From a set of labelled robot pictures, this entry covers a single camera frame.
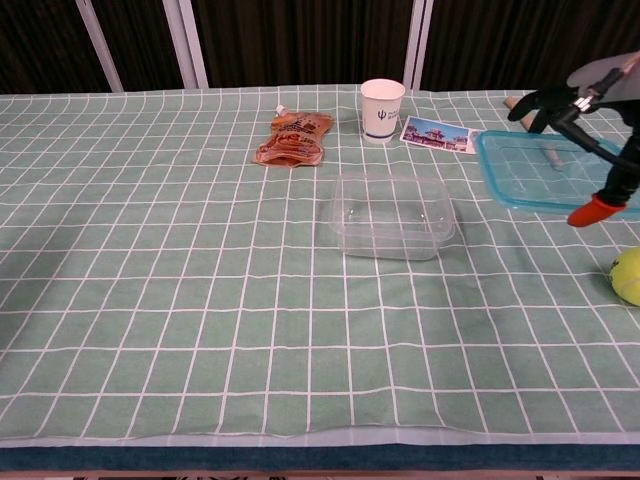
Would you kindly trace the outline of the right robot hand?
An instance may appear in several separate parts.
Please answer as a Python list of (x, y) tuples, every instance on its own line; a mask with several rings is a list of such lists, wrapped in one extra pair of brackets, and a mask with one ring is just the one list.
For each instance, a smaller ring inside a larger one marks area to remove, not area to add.
[[(580, 116), (599, 109), (617, 112), (632, 129), (618, 154), (602, 147), (577, 124)], [(563, 86), (536, 90), (512, 101), (508, 119), (519, 121), (532, 111), (537, 113), (526, 127), (528, 132), (551, 127), (611, 164), (604, 187), (574, 210), (567, 223), (586, 227), (624, 210), (639, 187), (639, 53), (593, 61), (573, 72)]]

